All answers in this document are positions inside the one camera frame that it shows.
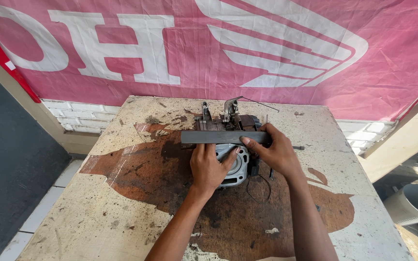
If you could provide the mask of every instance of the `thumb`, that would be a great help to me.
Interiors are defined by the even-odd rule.
[[[236,146],[232,151],[230,151],[227,158],[222,162],[222,166],[224,169],[230,170],[232,168],[233,163],[236,160],[236,157],[238,156],[238,153],[240,152],[240,147]]]
[[[245,136],[240,137],[241,142],[246,145],[250,150],[255,151],[262,158],[267,153],[267,148],[264,148],[262,145],[257,143],[257,141],[250,139]]]

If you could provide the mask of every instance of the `dirty table surface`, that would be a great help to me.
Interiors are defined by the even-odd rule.
[[[222,112],[223,101],[206,101],[212,115]],[[180,150],[178,131],[193,128],[201,102],[129,97],[18,260],[143,260],[192,182],[192,151]],[[280,112],[248,102],[239,110],[263,123],[268,114],[293,145],[305,147],[296,154],[340,260],[412,260],[328,108],[269,105]],[[260,174],[269,174],[264,163]],[[293,257],[288,186],[278,173],[269,182],[266,204],[247,194],[247,180],[217,190],[184,260]],[[260,177],[248,189],[259,201],[269,193]]]

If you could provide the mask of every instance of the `white brick wall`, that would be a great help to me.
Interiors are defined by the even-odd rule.
[[[118,106],[42,99],[67,131],[102,133],[119,111]]]
[[[393,127],[394,122],[336,120],[356,155],[368,150]]]
[[[86,104],[42,99],[67,131],[102,133],[119,111],[118,106]],[[360,154],[380,140],[393,122],[336,120],[356,154]]]

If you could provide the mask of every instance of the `forearm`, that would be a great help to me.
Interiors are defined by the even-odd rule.
[[[185,252],[199,213],[211,195],[201,195],[190,187],[182,205],[168,223],[145,261],[180,261]]]
[[[293,242],[296,260],[338,260],[328,232],[309,191],[306,176],[287,179],[293,217]]]

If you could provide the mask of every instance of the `fingernail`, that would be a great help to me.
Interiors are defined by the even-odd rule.
[[[243,142],[244,144],[248,145],[249,144],[249,138],[245,137],[245,136],[241,136],[240,137],[241,142]]]

